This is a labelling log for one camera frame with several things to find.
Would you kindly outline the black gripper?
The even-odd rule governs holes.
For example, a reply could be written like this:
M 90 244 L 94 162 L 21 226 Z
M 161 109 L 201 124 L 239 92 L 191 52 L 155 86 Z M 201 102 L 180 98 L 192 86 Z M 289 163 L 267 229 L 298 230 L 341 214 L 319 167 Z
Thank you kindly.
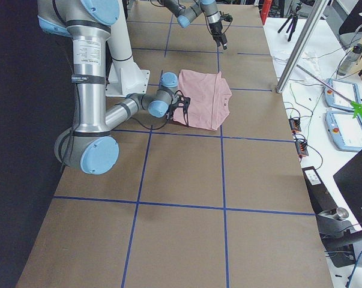
M 222 47 L 223 50 L 226 50 L 228 41 L 223 32 L 222 21 L 232 22 L 232 16 L 229 13 L 224 13 L 222 11 L 217 11 L 214 14 L 207 15 L 207 22 L 210 28 L 211 35 L 213 40 L 216 42 L 217 47 Z
M 174 104 L 169 106 L 169 110 L 167 112 L 167 120 L 173 120 L 173 115 L 176 109 L 182 109 L 184 124 L 189 127 L 189 106 L 190 106 L 190 97 L 185 97 L 183 95 L 179 95 L 177 101 Z

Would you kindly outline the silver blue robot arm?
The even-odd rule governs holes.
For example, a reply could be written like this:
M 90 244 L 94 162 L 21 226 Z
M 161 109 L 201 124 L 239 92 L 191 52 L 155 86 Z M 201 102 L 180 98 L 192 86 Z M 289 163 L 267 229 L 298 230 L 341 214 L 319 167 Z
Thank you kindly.
M 233 17 L 229 13 L 220 11 L 216 1 L 193 1 L 189 7 L 174 0 L 159 0 L 157 4 L 152 4 L 156 7 L 167 8 L 182 28 L 190 26 L 202 14 L 208 32 L 217 47 L 222 46 L 223 50 L 228 48 L 226 30 L 230 27 Z
M 73 43 L 75 114 L 55 142 L 66 166 L 92 175 L 109 171 L 119 157 L 111 131 L 140 110 L 170 118 L 183 96 L 178 78 L 164 73 L 155 94 L 146 93 L 149 71 L 134 62 L 121 1 L 38 1 L 41 29 Z

